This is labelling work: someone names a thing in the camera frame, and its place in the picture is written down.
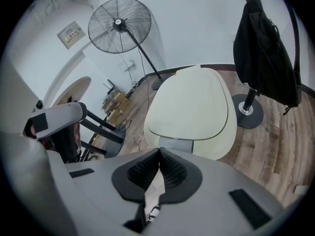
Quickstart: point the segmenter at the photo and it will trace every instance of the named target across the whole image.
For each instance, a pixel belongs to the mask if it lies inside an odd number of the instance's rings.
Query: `fan hub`
[[[127,28],[126,22],[124,19],[116,19],[113,23],[113,27],[118,32],[124,32]]]

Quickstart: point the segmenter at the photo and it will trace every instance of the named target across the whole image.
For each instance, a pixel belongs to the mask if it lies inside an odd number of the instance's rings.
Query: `bag strap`
[[[296,21],[296,16],[294,14],[294,11],[291,7],[291,5],[284,1],[285,5],[287,7],[287,10],[289,11],[292,26],[293,26],[293,33],[294,33],[294,42],[295,42],[295,60],[294,60],[294,67],[293,70],[297,73],[300,73],[300,35],[299,35],[299,28]]]

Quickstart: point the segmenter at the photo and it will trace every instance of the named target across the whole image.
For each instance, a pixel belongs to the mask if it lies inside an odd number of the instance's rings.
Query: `fan pole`
[[[156,73],[157,77],[159,78],[159,80],[162,80],[161,76],[158,74],[158,71],[156,70],[156,68],[154,67],[154,65],[152,64],[151,60],[149,59],[148,55],[145,53],[145,51],[142,49],[141,45],[138,43],[138,41],[136,40],[136,38],[132,35],[132,33],[128,30],[128,28],[125,30],[127,32],[127,34],[129,35],[129,37],[131,37],[131,39],[134,41],[134,43],[137,45],[137,47],[139,47],[140,51],[143,53],[144,57],[146,57],[147,61],[149,62],[149,64],[151,65],[151,67],[153,68],[154,72]]]

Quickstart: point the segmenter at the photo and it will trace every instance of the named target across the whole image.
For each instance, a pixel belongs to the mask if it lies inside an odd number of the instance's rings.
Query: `wall sign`
[[[76,22],[72,22],[60,33],[57,34],[61,42],[69,49],[76,42],[85,36],[84,31],[78,26]]]

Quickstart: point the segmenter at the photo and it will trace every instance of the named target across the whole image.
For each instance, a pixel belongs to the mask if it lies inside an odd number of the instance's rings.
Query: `standing fan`
[[[101,5],[89,22],[89,38],[101,51],[124,53],[139,47],[158,79],[152,89],[158,90],[162,83],[172,75],[162,77],[152,64],[140,44],[148,36],[151,28],[151,15],[145,5],[137,0],[110,0]]]

